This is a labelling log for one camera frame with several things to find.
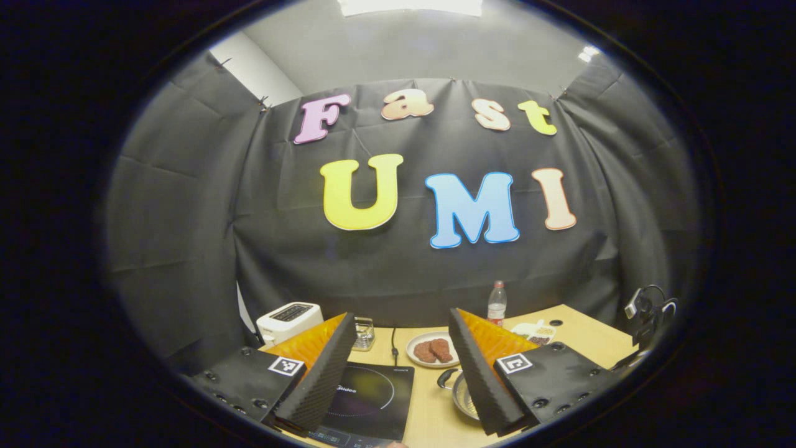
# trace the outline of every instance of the black backdrop cloth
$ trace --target black backdrop cloth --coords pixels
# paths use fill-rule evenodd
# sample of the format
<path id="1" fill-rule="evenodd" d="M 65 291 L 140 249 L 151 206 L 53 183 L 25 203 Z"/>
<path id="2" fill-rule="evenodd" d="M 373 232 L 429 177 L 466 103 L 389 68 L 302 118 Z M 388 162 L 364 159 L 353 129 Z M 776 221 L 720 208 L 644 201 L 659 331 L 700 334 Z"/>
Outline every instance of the black backdrop cloth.
<path id="1" fill-rule="evenodd" d="M 384 97 L 403 88 L 422 89 L 434 111 L 382 118 Z M 325 126 L 327 137 L 292 143 L 302 104 L 342 93 L 352 102 Z M 479 125 L 475 98 L 501 104 L 511 128 Z M 517 108 L 527 100 L 550 111 L 554 136 L 533 130 Z M 485 316 L 492 283 L 503 280 L 507 316 L 566 304 L 621 328 L 621 306 L 637 287 L 656 283 L 687 302 L 700 278 L 710 204 L 673 110 L 597 56 L 555 100 L 417 79 L 340 87 L 259 113 L 253 96 L 206 55 L 164 86 L 123 146 L 107 201 L 111 275 L 144 340 L 191 363 L 246 341 L 236 280 L 253 320 L 310 301 L 325 318 L 351 311 L 380 326 L 445 325 L 453 306 Z M 332 226 L 321 166 L 357 160 L 352 200 L 365 208 L 376 199 L 368 160 L 388 153 L 404 157 L 392 219 L 373 230 Z M 564 173 L 577 217 L 570 229 L 544 226 L 547 208 L 531 172 L 546 167 Z M 475 196 L 493 171 L 513 177 L 519 239 L 432 248 L 435 198 L 425 179 L 455 174 Z"/>

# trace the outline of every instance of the blue letter m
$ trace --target blue letter m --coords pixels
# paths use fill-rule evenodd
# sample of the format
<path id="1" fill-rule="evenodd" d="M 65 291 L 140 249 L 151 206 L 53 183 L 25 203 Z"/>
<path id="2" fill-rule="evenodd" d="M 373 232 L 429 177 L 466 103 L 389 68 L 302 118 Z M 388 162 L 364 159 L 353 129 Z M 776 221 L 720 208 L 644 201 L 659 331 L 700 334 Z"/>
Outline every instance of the blue letter m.
<path id="1" fill-rule="evenodd" d="M 431 238 L 431 247 L 446 249 L 462 242 L 454 230 L 454 218 L 471 243 L 478 241 L 484 221 L 489 217 L 490 227 L 484 234 L 487 242 L 510 242 L 520 237 L 511 215 L 509 187 L 513 179 L 506 173 L 489 173 L 481 182 L 478 197 L 470 192 L 456 175 L 429 176 L 426 187 L 434 191 L 437 200 L 437 234 Z"/>

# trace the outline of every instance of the toaster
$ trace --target toaster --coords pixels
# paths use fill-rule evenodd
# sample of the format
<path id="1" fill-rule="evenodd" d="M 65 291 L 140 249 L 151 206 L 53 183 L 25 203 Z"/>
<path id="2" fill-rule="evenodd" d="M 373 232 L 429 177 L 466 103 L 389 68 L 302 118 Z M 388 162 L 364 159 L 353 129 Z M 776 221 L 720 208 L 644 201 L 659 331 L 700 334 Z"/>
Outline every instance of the toaster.
<path id="1" fill-rule="evenodd" d="M 291 302 L 257 319 L 257 328 L 269 348 L 322 323 L 320 306 Z"/>

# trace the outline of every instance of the tabletop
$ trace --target tabletop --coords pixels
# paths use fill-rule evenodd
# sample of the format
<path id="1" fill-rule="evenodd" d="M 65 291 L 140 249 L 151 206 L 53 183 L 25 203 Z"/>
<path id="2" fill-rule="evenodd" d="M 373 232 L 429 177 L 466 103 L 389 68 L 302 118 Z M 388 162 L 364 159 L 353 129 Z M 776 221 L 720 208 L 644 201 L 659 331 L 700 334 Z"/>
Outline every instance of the tabletop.
<path id="1" fill-rule="evenodd" d="M 633 345 L 630 335 L 592 319 L 567 305 L 557 305 L 522 316 L 506 318 L 503 328 L 511 330 L 517 324 L 523 322 L 535 324 L 539 320 L 544 320 L 545 324 L 549 324 L 552 320 L 560 320 L 561 324 L 556 327 L 554 340 L 575 349 L 603 368 L 613 367 L 622 358 L 638 350 L 638 346 Z M 392 328 L 374 329 L 376 338 L 373 347 L 367 352 L 351 351 L 349 361 L 392 366 L 394 364 L 390 343 Z M 444 446 L 475 448 L 488 446 L 502 438 L 516 434 L 512 433 L 503 437 L 484 434 L 484 430 L 477 421 L 464 415 L 455 406 L 451 391 L 437 386 L 437 379 L 445 369 L 415 364 L 406 355 L 407 343 L 415 336 L 446 330 L 447 327 L 396 329 L 395 346 L 399 351 L 398 365 L 415 368 L 415 381 L 412 386 L 412 398 L 409 404 L 409 416 L 403 443 L 410 448 L 441 448 Z M 453 385 L 455 377 L 456 374 L 448 381 L 448 386 Z M 311 438 L 299 438 L 293 434 L 285 434 L 313 446 L 329 446 Z"/>

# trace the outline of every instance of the black induction cooktop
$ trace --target black induction cooktop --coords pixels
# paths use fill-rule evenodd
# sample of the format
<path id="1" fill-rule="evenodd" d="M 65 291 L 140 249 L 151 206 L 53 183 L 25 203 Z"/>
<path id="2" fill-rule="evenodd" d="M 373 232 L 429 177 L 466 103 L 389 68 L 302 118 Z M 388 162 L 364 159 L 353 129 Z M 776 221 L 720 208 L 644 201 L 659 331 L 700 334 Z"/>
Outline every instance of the black induction cooktop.
<path id="1" fill-rule="evenodd" d="M 331 446 L 377 448 L 404 438 L 413 367 L 348 363 L 329 411 L 309 436 Z"/>

